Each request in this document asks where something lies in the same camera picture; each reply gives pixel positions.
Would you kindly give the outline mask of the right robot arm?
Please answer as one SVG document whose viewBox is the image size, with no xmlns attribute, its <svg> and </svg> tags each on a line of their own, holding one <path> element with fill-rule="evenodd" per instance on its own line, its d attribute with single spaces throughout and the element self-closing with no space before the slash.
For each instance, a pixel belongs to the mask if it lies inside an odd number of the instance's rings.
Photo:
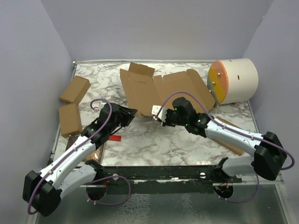
<svg viewBox="0 0 299 224">
<path fill-rule="evenodd" d="M 154 119 L 163 126 L 183 126 L 191 134 L 219 140 L 248 154 L 242 158 L 222 159 L 214 172 L 217 181 L 226 182 L 232 176 L 253 173 L 269 181 L 276 180 L 287 158 L 276 134 L 247 132 L 206 113 L 197 113 L 184 97 L 175 99 L 172 105 L 173 109 L 154 105 L 151 111 Z"/>
</svg>

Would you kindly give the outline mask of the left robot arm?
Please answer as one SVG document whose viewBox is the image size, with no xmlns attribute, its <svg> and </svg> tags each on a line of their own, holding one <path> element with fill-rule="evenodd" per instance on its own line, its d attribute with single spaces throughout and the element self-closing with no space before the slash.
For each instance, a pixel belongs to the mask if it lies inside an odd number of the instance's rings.
<svg viewBox="0 0 299 224">
<path fill-rule="evenodd" d="M 39 172 L 30 171 L 25 176 L 22 198 L 28 203 L 28 213 L 50 215 L 61 200 L 85 183 L 98 184 L 103 172 L 95 162 L 86 162 L 81 168 L 75 167 L 89 154 L 108 141 L 118 127 L 128 126 L 137 113 L 115 103 L 106 103 L 98 118 L 86 126 L 77 140 L 58 159 Z"/>
</svg>

